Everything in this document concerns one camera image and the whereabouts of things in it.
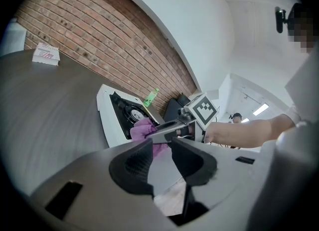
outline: purple cloth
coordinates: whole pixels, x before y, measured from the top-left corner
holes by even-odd
[[[133,141],[138,141],[145,139],[147,134],[155,132],[156,130],[157,129],[153,125],[152,121],[149,118],[145,118],[134,124],[134,127],[130,130],[130,134]],[[168,145],[166,143],[153,144],[153,158],[167,148]]]

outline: white appliance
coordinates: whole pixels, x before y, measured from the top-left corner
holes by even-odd
[[[110,95],[112,95],[114,92],[124,100],[143,105],[143,102],[138,97],[134,97],[104,84],[100,87],[100,90],[96,96],[96,102],[98,111],[100,112],[104,134],[110,148],[132,141],[130,139],[126,139],[118,118],[115,114],[114,107],[110,99]],[[157,120],[147,110],[147,108],[145,109],[153,118],[153,120],[157,122]]]
[[[0,44],[0,56],[24,50],[26,29],[13,18],[5,29]]]

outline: hand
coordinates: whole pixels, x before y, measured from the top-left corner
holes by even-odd
[[[215,129],[216,126],[214,126],[214,122],[212,122],[207,130],[206,130],[206,134],[205,134],[205,140],[204,142],[205,143],[209,143],[209,142],[214,142],[214,139],[216,137],[216,129]]]

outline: brick wall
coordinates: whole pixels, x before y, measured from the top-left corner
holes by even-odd
[[[27,29],[25,49],[47,42],[143,98],[160,88],[161,114],[170,98],[196,90],[177,52],[131,0],[25,0],[16,16]]]

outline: white box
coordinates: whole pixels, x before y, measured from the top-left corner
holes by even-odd
[[[207,93],[195,97],[184,108],[186,112],[190,112],[196,118],[204,131],[218,114],[217,108],[208,99]]]
[[[39,43],[32,61],[57,66],[60,61],[59,49],[46,43]]]

